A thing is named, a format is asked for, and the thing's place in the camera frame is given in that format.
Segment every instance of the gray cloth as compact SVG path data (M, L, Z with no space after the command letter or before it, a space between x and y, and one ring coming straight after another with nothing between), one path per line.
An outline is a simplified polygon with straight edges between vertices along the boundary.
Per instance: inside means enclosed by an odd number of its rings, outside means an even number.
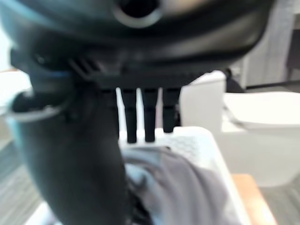
M123 151L129 188L154 225L237 225L225 213L227 193L217 175L167 148Z

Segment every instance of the wooden board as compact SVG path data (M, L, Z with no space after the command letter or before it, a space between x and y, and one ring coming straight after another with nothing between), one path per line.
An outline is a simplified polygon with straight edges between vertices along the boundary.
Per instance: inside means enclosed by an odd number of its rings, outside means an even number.
M233 175L232 178L252 225L277 225L254 179L246 174Z

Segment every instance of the white wall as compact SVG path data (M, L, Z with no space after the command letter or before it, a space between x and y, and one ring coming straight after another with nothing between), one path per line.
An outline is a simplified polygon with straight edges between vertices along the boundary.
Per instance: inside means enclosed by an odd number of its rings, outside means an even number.
M9 59L10 46L11 46L11 42L9 41L6 34L4 33L4 30L0 23L0 71L11 68L10 59Z
M295 2L295 13L300 14L300 0L296 0Z

